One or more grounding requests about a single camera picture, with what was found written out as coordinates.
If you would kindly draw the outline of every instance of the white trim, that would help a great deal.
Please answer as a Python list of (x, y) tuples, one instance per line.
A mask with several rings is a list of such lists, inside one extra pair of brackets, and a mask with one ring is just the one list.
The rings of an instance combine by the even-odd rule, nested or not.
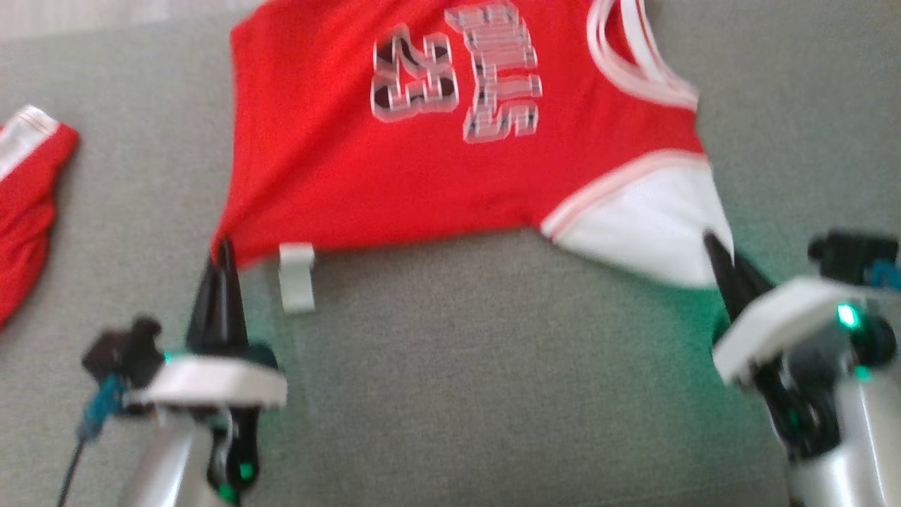
[[(616, 54), (605, 36), (614, 2), (623, 10), (623, 29), (638, 66)], [(645, 15), (644, 0), (595, 0), (586, 24), (588, 50), (597, 68), (624, 93), (663, 104), (697, 109), (697, 90), (663, 62)]]
[(35, 106), (25, 106), (0, 132), (0, 181), (56, 133), (59, 122)]

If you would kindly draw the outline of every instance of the white armhole trim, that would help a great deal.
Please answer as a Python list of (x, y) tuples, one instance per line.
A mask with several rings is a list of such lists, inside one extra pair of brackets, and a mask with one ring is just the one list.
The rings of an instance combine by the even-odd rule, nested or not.
[[(623, 30), (637, 66), (616, 54), (606, 38), (615, 2), (620, 2)], [(624, 93), (665, 106), (697, 109), (695, 87), (676, 75), (660, 56), (644, 0), (595, 0), (588, 13), (586, 36), (597, 68)]]
[(19, 110), (0, 132), (0, 181), (56, 133), (59, 122), (35, 106)]
[(714, 287), (704, 249), (712, 230), (731, 251), (707, 159), (691, 152), (649, 153), (574, 193), (542, 221), (557, 246), (679, 287)]

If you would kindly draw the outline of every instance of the white side panel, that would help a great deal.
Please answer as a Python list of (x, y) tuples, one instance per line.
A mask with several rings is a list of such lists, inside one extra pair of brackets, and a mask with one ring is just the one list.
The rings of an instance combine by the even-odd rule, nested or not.
[(545, 220), (542, 232), (589, 259), (681, 287), (712, 288), (704, 231), (713, 230), (730, 251), (732, 231), (709, 167), (682, 162), (647, 174), (641, 162), (623, 168), (642, 175), (618, 189), (609, 188), (616, 174), (586, 187)]

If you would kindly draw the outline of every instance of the blue cable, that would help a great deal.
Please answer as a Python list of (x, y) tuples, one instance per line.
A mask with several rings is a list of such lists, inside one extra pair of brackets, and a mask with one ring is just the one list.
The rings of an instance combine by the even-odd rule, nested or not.
[(876, 261), (869, 273), (869, 284), (873, 287), (901, 291), (901, 272), (893, 263)]
[(122, 397), (124, 394), (125, 384), (123, 384), (122, 379), (116, 375), (110, 375), (100, 384), (100, 389), (97, 390), (94, 398), (85, 405), (85, 411), (82, 413), (81, 422), (76, 430), (78, 444), (75, 447), (72, 460), (68, 464), (66, 479), (63, 481), (62, 490), (59, 492), (57, 507), (63, 507), (66, 504), (68, 490), (72, 485), (72, 478), (75, 476), (75, 469), (78, 467), (81, 453), (85, 450), (85, 444), (100, 436), (104, 423), (110, 416), (123, 410)]

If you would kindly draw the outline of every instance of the black cable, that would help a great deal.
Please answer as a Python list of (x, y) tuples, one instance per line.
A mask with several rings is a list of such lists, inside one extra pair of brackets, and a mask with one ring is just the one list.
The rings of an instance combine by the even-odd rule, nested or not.
[(62, 484), (62, 491), (59, 492), (59, 500), (57, 507), (66, 505), (66, 497), (68, 497), (68, 489), (72, 486), (72, 478), (75, 477), (75, 469), (78, 467), (78, 461), (81, 460), (81, 451), (85, 450), (85, 440), (78, 439), (78, 445), (75, 447), (75, 453), (72, 454), (72, 461), (68, 463), (68, 471), (66, 472), (66, 480)]

